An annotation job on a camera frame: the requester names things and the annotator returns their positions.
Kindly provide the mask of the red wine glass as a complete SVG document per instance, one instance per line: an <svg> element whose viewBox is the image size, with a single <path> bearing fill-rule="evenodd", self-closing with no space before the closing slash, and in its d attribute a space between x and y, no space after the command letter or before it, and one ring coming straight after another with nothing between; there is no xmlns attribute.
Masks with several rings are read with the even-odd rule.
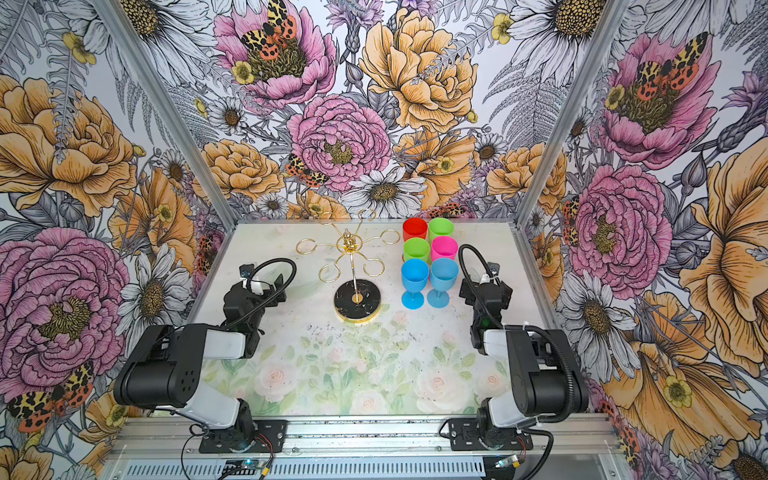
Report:
<svg viewBox="0 0 768 480"><path fill-rule="evenodd" d="M402 224L402 233L404 241L412 238L426 239L428 235L428 222L418 217L408 218Z"/></svg>

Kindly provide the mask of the aluminium corner post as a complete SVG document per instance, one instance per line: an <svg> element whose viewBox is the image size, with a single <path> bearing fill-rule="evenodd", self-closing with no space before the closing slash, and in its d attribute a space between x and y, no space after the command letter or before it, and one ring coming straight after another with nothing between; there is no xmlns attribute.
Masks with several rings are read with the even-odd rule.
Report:
<svg viewBox="0 0 768 480"><path fill-rule="evenodd" d="M130 66L131 72L137 76L137 80L157 109L176 147L189 163L192 172L199 181L219 219L222 221L224 230L227 233L232 233L237 227L238 217L230 208L221 189L215 183L192 134L163 84L161 76L156 71L154 62L150 60L149 53L135 33L120 2L97 1L94 8L107 30L113 36L116 45L123 51L124 61Z"/></svg>
<svg viewBox="0 0 768 480"><path fill-rule="evenodd" d="M539 168L534 173L531 184L518 209L515 226L519 229L525 225L534 207L538 204L546 181L556 166L563 142L576 119L582 101L593 86L598 68L610 52L611 43L620 29L629 4L630 1L626 0L608 1L603 10L591 44L586 51L585 59L574 76L572 86L554 124L554 129L546 142Z"/></svg>

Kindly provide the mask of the blue wine glass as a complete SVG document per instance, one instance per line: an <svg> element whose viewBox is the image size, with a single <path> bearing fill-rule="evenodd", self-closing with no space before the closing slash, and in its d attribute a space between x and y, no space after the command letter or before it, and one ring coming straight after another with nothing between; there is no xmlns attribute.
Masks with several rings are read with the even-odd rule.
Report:
<svg viewBox="0 0 768 480"><path fill-rule="evenodd" d="M405 289L401 296L404 307L417 310L424 304L422 291L427 285L430 269L428 264L417 258L407 260L401 267L401 280Z"/></svg>
<svg viewBox="0 0 768 480"><path fill-rule="evenodd" d="M433 308L445 308L450 303L448 291L455 285L459 273L458 264L450 258L439 258L431 265L427 302Z"/></svg>

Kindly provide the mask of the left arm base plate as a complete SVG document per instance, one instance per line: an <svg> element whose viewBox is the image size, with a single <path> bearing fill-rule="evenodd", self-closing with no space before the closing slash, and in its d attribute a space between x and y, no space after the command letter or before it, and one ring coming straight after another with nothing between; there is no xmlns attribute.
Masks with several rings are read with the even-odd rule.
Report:
<svg viewBox="0 0 768 480"><path fill-rule="evenodd" d="M287 420L254 420L250 427L211 430L200 442L202 454L281 453Z"/></svg>

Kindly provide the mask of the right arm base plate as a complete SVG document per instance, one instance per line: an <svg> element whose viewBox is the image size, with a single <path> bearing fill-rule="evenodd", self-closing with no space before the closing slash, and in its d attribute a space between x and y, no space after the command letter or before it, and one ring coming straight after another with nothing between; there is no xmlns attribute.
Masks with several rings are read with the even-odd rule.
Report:
<svg viewBox="0 0 768 480"><path fill-rule="evenodd" d="M530 435L476 418L449 418L439 433L450 442L452 451L523 451L533 447Z"/></svg>

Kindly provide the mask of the left aluminium corner post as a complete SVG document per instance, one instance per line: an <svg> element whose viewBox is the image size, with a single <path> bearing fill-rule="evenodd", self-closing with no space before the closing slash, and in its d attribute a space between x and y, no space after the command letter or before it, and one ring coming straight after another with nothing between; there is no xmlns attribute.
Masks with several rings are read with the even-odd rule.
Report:
<svg viewBox="0 0 768 480"><path fill-rule="evenodd" d="M120 2L97 1L94 8L107 30L113 36L116 45L123 51L124 61L130 66L131 72L137 76L137 80L157 109L176 147L189 163L192 172L199 181L219 219L222 221L224 230L227 233L232 233L237 227L238 217L230 208L221 189L215 183L192 134L163 84L161 76L156 71L154 62L150 60L149 53L135 33Z"/></svg>

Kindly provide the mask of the pink wine glass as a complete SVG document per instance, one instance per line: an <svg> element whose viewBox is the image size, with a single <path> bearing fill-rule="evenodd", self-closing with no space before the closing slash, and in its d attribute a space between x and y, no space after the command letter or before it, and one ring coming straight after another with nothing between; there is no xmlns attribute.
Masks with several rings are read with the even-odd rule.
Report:
<svg viewBox="0 0 768 480"><path fill-rule="evenodd" d="M432 262L439 259L455 260L458 254L459 244L447 235L437 236L431 242L430 259Z"/></svg>

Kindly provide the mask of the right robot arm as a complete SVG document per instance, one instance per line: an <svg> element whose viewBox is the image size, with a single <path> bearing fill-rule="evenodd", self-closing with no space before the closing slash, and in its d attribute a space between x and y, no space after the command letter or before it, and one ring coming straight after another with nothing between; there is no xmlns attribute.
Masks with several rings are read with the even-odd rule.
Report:
<svg viewBox="0 0 768 480"><path fill-rule="evenodd" d="M508 367L509 390L485 397L474 432L484 447L499 449L528 427L563 422L589 406L589 392L565 333L530 323L505 324L513 289L500 280L480 251L462 244L459 296L472 308L470 338L481 354Z"/></svg>

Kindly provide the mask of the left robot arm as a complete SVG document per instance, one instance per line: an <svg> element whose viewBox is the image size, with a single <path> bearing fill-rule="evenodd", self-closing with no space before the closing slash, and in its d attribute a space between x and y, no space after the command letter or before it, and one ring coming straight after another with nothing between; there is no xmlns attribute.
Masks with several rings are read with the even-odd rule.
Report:
<svg viewBox="0 0 768 480"><path fill-rule="evenodd" d="M172 412L200 424L216 445L235 451L249 448L257 439L257 427L247 401L208 385L202 379L203 363L252 358L263 336L264 313L286 300L296 273L295 262L288 258L244 264L241 280L224 296L220 324L147 328L117 376L117 403Z"/></svg>

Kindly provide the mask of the aluminium front rail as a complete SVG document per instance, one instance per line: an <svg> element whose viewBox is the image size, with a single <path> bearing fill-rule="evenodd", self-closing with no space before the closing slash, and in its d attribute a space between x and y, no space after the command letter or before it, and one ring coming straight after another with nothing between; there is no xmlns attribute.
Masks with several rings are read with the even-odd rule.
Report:
<svg viewBox="0 0 768 480"><path fill-rule="evenodd" d="M480 440L471 415L406 416L289 416L259 417L258 432L266 432L279 460L312 457L389 457L501 455L524 452L529 458L544 451L547 438L530 434L526 447L490 449ZM128 459L213 460L243 458L239 451L206 454L200 439L190 436L190 422L180 417L130 419L118 435L110 461ZM620 441L604 414L576 414L536 430L554 437L554 455L618 454Z"/></svg>

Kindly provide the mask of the right aluminium corner post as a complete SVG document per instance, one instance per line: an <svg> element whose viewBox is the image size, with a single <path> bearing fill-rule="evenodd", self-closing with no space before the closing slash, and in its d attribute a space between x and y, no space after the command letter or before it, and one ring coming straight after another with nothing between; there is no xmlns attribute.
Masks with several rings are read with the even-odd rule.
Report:
<svg viewBox="0 0 768 480"><path fill-rule="evenodd" d="M554 124L554 129L546 142L539 168L534 173L531 184L518 209L515 226L519 229L525 225L534 207L538 204L546 181L556 166L563 142L576 119L582 101L593 86L598 68L610 52L611 43L620 29L629 4L630 1L626 0L608 1L603 10L591 44L586 51L585 59L574 76L572 86Z"/></svg>

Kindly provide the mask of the green wine glass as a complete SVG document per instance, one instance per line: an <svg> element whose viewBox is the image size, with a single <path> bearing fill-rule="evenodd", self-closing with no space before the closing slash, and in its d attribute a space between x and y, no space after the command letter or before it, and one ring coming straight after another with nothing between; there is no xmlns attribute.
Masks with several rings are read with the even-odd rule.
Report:
<svg viewBox="0 0 768 480"><path fill-rule="evenodd" d="M429 264L431 262L430 243L420 237L411 237L403 244L403 261L418 259Z"/></svg>
<svg viewBox="0 0 768 480"><path fill-rule="evenodd" d="M428 241L432 242L437 237L452 236L455 226L454 223L442 217L436 217L428 222Z"/></svg>

